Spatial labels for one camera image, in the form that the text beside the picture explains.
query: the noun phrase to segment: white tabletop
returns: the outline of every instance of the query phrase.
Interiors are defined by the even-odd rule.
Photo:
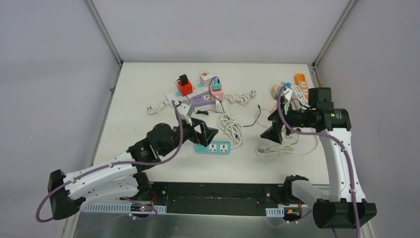
[[[281,81],[294,84],[294,75],[304,73],[312,87],[308,66],[305,64],[125,63],[106,119],[95,164],[119,155],[144,139],[146,133],[159,122],[177,126],[172,108],[167,107],[152,116],[146,113],[146,108],[155,108],[165,100],[166,94],[176,91],[174,82],[180,75],[187,74],[194,82],[199,80],[199,73],[205,70],[220,78],[225,94],[249,93],[251,89],[257,91],[257,96],[245,107],[230,104],[227,100],[223,102],[226,113],[242,125],[252,124],[258,104],[264,109],[273,108],[275,101],[270,90],[274,84]],[[209,116],[193,117],[204,120],[209,127],[218,128],[220,115],[210,112]],[[268,116],[269,113],[263,111],[259,122],[270,126],[271,122],[266,120]],[[258,145],[276,145],[260,138],[265,129],[258,124],[244,128],[245,146],[232,150],[226,156],[196,154],[194,144],[187,141],[171,162],[155,166],[146,173],[150,181],[282,183],[286,176],[301,175],[309,178],[312,184],[328,184],[325,155],[320,143],[312,153],[299,158],[285,155],[258,158],[255,155]],[[228,140],[228,137],[220,131],[214,140]],[[315,137],[300,136],[294,154],[306,154],[315,145]]]

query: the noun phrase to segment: coiled white cable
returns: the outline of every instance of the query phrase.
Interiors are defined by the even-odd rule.
[[[244,145],[244,140],[242,139],[242,125],[235,121],[233,117],[228,114],[222,114],[219,119],[219,126],[223,133],[233,142],[232,149],[240,148]]]
[[[228,95],[225,94],[225,98],[227,98],[231,103],[237,103],[240,104],[242,106],[247,105],[252,98],[254,98],[257,95],[257,92],[255,90],[251,90],[250,93],[245,93],[242,94],[241,96],[239,95]]]
[[[152,107],[147,107],[147,114],[149,115],[159,114],[159,112],[162,111],[167,106],[169,106],[169,101],[162,102],[161,104],[159,104],[157,109],[153,109]]]
[[[259,158],[265,159],[276,155],[287,155],[291,157],[302,157],[312,153],[316,150],[319,146],[319,139],[318,136],[315,136],[316,146],[310,152],[303,154],[303,155],[292,155],[292,152],[295,151],[292,145],[279,145],[276,147],[269,147],[267,145],[260,145],[256,148],[255,153]]]

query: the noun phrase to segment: white wall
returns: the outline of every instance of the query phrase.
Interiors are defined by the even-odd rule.
[[[94,0],[122,59],[312,62],[348,0]]]
[[[90,161],[117,65],[81,0],[1,1],[0,36],[0,237],[56,237],[35,211]]]
[[[356,168],[378,238],[420,227],[420,1],[360,0],[318,73],[350,112]]]

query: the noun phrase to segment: teal power strip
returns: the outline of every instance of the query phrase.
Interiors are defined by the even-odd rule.
[[[196,144],[196,152],[199,154],[228,155],[230,154],[230,149],[229,141],[212,141],[207,147]]]

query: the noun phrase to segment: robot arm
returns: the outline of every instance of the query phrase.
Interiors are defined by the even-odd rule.
[[[335,109],[331,101],[330,88],[313,88],[309,90],[309,105],[307,110],[292,110],[288,106],[290,99],[287,95],[281,98],[281,111],[284,120],[291,127],[315,128],[317,133],[323,133],[337,138],[345,146],[349,154],[351,168],[349,169],[344,150],[336,141],[326,136],[320,136],[324,148],[328,177],[329,194],[315,188],[307,178],[292,176],[286,178],[285,185],[289,189],[286,196],[298,198],[307,204],[314,213],[314,220],[320,228],[353,228],[355,226],[353,202],[357,203],[357,210],[361,225],[376,215],[374,203],[367,203],[365,194],[360,186],[351,148],[351,124],[349,114],[345,109]],[[268,120],[272,126],[261,134],[261,138],[282,143],[281,129],[284,126],[277,111]],[[351,186],[354,178],[354,189]],[[353,201],[352,191],[356,192]]]
[[[207,127],[202,120],[191,118],[194,108],[188,101],[180,102],[177,109],[182,131],[179,126],[171,128],[165,123],[159,123],[147,133],[145,139],[102,164],[67,174],[61,170],[52,172],[49,192],[65,184],[50,196],[53,219],[68,218],[77,213],[80,206],[97,200],[145,197],[149,195],[151,186],[142,171],[172,159],[161,161],[159,156],[166,156],[176,149],[181,138],[182,143],[190,140],[208,146],[218,130]],[[201,133],[195,131],[197,126]]]

